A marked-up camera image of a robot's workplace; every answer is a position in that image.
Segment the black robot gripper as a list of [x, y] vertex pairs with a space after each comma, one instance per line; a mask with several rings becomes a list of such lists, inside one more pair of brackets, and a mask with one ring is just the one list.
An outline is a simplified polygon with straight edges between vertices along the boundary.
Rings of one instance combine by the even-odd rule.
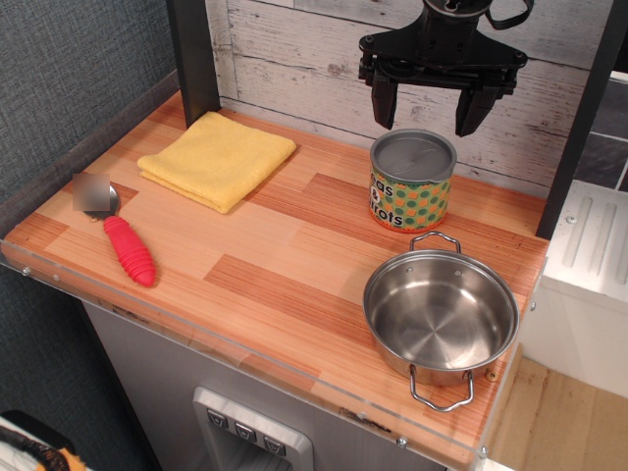
[[490, 1], [425, 1], [408, 26], [363, 36], [358, 77], [371, 85], [374, 119], [393, 128], [400, 83], [461, 89], [455, 134], [474, 133], [504, 94], [513, 93], [526, 65], [522, 51], [478, 31], [481, 18], [497, 29], [525, 22], [529, 12], [495, 20]]

